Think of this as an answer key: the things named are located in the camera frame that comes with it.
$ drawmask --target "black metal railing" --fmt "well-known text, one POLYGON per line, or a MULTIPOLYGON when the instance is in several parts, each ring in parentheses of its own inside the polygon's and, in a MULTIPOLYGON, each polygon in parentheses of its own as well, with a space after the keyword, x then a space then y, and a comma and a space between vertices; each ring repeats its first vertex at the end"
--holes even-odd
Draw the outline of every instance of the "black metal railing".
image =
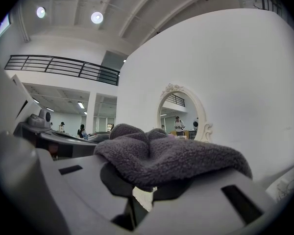
POLYGON ((120 72, 76 59, 44 55, 11 55, 5 70, 37 71, 118 85, 120 72))
POLYGON ((185 101, 183 98, 176 96, 174 94, 168 96, 168 98, 166 99, 166 101, 173 103, 173 104, 177 104, 180 106, 184 106, 185 107, 185 101))

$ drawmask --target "fleece towel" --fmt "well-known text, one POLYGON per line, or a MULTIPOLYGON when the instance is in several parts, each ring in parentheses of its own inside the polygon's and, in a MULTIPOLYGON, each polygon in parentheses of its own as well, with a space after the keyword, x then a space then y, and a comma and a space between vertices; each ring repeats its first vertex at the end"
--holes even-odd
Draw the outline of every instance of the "fleece towel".
POLYGON ((118 124, 110 140, 96 146, 95 154, 103 155, 136 186, 159 186, 229 167, 252 178, 248 162, 240 152, 212 143, 173 140, 162 129, 145 133, 134 126, 118 124))

